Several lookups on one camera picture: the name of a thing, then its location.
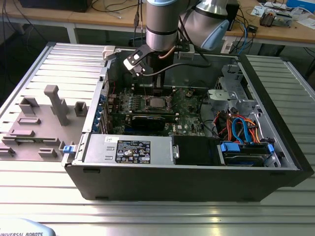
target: warning label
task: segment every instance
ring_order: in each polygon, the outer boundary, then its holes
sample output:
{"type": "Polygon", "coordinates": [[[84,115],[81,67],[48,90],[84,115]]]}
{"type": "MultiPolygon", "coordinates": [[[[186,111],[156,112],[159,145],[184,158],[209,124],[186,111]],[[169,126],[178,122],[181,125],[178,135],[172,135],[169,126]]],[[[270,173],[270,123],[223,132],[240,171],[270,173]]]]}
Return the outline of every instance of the warning label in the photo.
{"type": "Polygon", "coordinates": [[[118,140],[115,158],[117,163],[149,164],[150,160],[150,141],[118,140]]]}

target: circuit board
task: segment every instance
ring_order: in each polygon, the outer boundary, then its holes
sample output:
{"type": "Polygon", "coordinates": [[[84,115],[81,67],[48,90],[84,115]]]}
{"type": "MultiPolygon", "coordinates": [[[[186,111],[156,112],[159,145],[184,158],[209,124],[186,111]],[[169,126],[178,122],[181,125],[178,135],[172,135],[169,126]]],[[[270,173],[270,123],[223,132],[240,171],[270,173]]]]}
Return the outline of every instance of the circuit board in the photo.
{"type": "Polygon", "coordinates": [[[109,116],[112,120],[112,134],[204,136],[199,118],[200,96],[194,95],[188,88],[173,89],[170,95],[158,98],[124,89],[119,94],[114,94],[111,102],[109,116]],[[130,125],[132,116],[163,118],[166,121],[165,127],[161,131],[137,131],[130,125]]]}

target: motherboard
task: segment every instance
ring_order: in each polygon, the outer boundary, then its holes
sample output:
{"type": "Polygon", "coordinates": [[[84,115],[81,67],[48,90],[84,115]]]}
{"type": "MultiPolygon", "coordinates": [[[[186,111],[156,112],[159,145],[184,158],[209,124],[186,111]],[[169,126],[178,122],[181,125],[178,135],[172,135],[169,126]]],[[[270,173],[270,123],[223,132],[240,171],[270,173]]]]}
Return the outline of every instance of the motherboard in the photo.
{"type": "Polygon", "coordinates": [[[202,96],[193,89],[173,88],[160,97],[149,89],[123,89],[108,96],[108,133],[125,135],[204,136],[199,109],[202,96]]]}

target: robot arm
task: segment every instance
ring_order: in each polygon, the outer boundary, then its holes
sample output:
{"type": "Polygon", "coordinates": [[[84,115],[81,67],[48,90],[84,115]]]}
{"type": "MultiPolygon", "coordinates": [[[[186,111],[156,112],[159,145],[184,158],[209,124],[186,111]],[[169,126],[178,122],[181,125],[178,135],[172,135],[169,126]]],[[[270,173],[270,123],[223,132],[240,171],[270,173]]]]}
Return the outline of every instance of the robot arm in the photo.
{"type": "Polygon", "coordinates": [[[173,63],[178,28],[185,27],[195,46],[212,50],[229,25],[226,4],[227,0],[147,0],[146,45],[136,49],[124,60],[124,65],[136,76],[152,76],[155,94],[159,96],[165,78],[165,72],[161,71],[173,63]],[[151,75],[144,73],[141,62],[144,58],[153,69],[151,75]]]}
{"type": "Polygon", "coordinates": [[[177,39],[179,17],[195,46],[214,49],[228,27],[227,0],[148,0],[146,43],[155,51],[168,51],[177,39]]]}

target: desk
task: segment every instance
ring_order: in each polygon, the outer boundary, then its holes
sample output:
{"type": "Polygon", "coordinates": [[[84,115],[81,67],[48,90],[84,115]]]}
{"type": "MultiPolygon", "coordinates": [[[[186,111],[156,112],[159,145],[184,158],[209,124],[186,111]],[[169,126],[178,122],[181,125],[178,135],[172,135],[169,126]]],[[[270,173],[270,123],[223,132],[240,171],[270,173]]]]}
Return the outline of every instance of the desk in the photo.
{"type": "MultiPolygon", "coordinates": [[[[6,10],[10,17],[10,21],[20,24],[28,24],[28,22],[23,18],[20,12],[15,8],[13,0],[7,0],[6,10]]],[[[107,4],[115,2],[115,0],[106,0],[107,4]]],[[[129,0],[126,3],[113,6],[112,9],[123,8],[136,4],[136,0],[129,0]]],[[[240,0],[241,7],[244,8],[244,16],[250,21],[252,25],[258,26],[259,29],[256,34],[254,42],[256,43],[266,43],[266,44],[279,44],[287,46],[300,46],[300,47],[315,47],[315,30],[305,27],[297,22],[293,22],[291,28],[282,27],[261,27],[259,25],[259,18],[256,16],[251,16],[246,13],[246,10],[250,7],[258,5],[256,0],[240,0]]],[[[85,13],[78,13],[72,11],[62,11],[62,10],[48,10],[48,9],[34,9],[34,8],[22,8],[17,2],[21,11],[26,15],[32,24],[35,25],[48,25],[65,27],[67,29],[69,39],[71,43],[77,43],[78,38],[76,34],[77,28],[83,29],[94,29],[94,30],[113,30],[113,31],[127,31],[133,32],[133,19],[136,11],[136,7],[131,7],[126,10],[121,11],[121,19],[115,16],[109,15],[107,13],[98,12],[90,8],[85,13]]],[[[101,1],[95,4],[95,8],[104,9],[101,1]]],[[[146,10],[144,5],[144,24],[146,22],[146,10]]],[[[238,41],[242,37],[243,32],[241,31],[239,24],[235,23],[232,31],[228,31],[225,34],[224,46],[222,53],[228,53],[231,44],[234,41],[238,41]]]]}
{"type": "MultiPolygon", "coordinates": [[[[297,22],[293,22],[290,28],[277,26],[263,27],[259,24],[259,17],[250,15],[252,8],[259,5],[259,3],[256,0],[240,0],[239,2],[241,3],[240,7],[244,13],[244,17],[248,20],[249,24],[258,27],[254,39],[255,43],[315,47],[315,30],[297,22]]],[[[232,31],[228,31],[225,34],[225,43],[221,52],[226,52],[233,42],[238,41],[242,35],[243,32],[241,31],[239,24],[235,23],[232,31]]]]}

